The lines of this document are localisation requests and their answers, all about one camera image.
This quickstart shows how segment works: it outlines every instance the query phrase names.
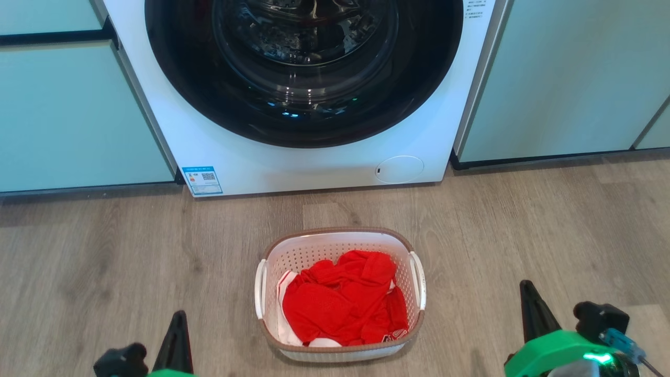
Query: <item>basket rim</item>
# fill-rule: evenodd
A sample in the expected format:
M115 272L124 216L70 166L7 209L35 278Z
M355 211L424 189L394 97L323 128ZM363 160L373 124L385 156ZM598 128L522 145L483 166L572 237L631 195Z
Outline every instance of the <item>basket rim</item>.
M406 248L407 253L414 251L412 245L404 238L400 233L387 229L384 227L326 227L326 228L316 228L308 229L295 233L291 233L279 238L277 241L272 243L265 252L264 258L267 259L270 256L270 253L281 243L287 239L301 237L303 235L315 235L315 234L327 234L327 233L343 233L343 232L367 232L367 233L384 233L398 239ZM388 341L385 343L374 343L374 344L365 344L365 345L346 345L344 347L304 347L298 345L287 345L276 340L272 336L270 330L267 328L267 324L264 319L259 319L262 324L263 335L267 338L267 341L275 346L276 348L286 351L286 352L298 352L304 354L347 354L350 352L361 352L361 351L371 351L374 349L384 349L389 347L395 347L397 345L403 345L408 341L412 340L419 333L419 329L423 324L423 316L425 315L424 310L419 310L417 316L416 325L414 328L404 337L396 339L393 341Z

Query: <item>energy label sticker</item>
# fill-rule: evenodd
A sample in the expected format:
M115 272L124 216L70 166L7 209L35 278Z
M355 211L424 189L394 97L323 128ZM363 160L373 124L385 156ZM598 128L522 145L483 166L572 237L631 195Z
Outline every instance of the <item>energy label sticker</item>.
M223 193L213 166L197 166L182 168L182 170L184 171L184 179L191 187L193 195L216 195Z

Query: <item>green led light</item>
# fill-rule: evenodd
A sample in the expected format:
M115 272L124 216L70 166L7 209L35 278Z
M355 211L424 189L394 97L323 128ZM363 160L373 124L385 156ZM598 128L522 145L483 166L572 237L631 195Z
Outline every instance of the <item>green led light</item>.
M610 354L584 354L584 358L587 360L594 360L599 362L600 364L607 364L608 362L611 362L614 358Z

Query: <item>red clothing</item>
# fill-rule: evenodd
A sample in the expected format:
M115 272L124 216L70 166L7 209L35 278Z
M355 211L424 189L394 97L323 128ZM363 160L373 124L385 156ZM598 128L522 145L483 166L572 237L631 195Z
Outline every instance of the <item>red clothing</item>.
M305 343L317 337L341 345L395 339L394 333L404 335L409 327L402 291L389 292L395 271L391 258L379 252L352 250L337 265L316 262L286 288L284 315Z

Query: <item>clothes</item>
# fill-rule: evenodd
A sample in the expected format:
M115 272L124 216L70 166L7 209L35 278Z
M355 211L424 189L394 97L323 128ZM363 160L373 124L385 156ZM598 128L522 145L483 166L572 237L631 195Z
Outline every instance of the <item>clothes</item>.
M277 332L279 336L279 341L287 345L304 345L303 341L300 340L291 325L286 321L286 316L282 309L282 304L284 301L284 294L286 293L286 288L293 281L297 274L293 271L284 272L284 275L281 276L279 282L277 283L277 300L279 304L277 305ZM342 347L338 342L332 339L326 338L316 338L311 341L309 344L310 347Z
M327 338L361 345L402 337L409 326L405 298L393 282L396 268L388 255L360 250L345 253L337 265L316 262L288 284L285 318L304 343Z

